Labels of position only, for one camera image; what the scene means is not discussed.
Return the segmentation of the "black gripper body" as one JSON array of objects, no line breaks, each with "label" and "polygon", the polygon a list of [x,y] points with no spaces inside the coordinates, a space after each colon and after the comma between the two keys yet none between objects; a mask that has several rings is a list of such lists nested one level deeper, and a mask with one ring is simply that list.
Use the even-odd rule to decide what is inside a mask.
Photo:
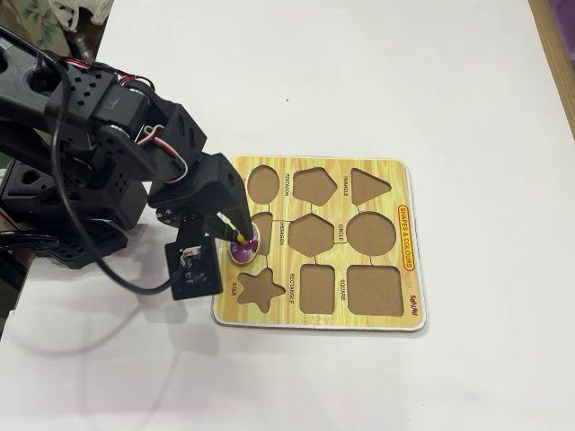
[{"label": "black gripper body", "polygon": [[243,180],[227,158],[203,153],[183,180],[174,184],[154,181],[147,203],[185,216],[195,212],[204,216],[223,214],[231,195],[239,189],[245,191]]}]

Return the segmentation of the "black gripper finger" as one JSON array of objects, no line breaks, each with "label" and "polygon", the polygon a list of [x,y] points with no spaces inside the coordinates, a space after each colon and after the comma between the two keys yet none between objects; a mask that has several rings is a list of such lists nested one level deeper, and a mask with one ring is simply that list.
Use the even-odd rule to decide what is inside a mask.
[{"label": "black gripper finger", "polygon": [[223,209],[223,214],[246,241],[252,239],[252,219],[243,189],[239,189],[231,195],[231,202]]},{"label": "black gripper finger", "polygon": [[217,239],[237,239],[241,236],[239,231],[231,226],[218,214],[206,215],[204,217],[204,233]]}]

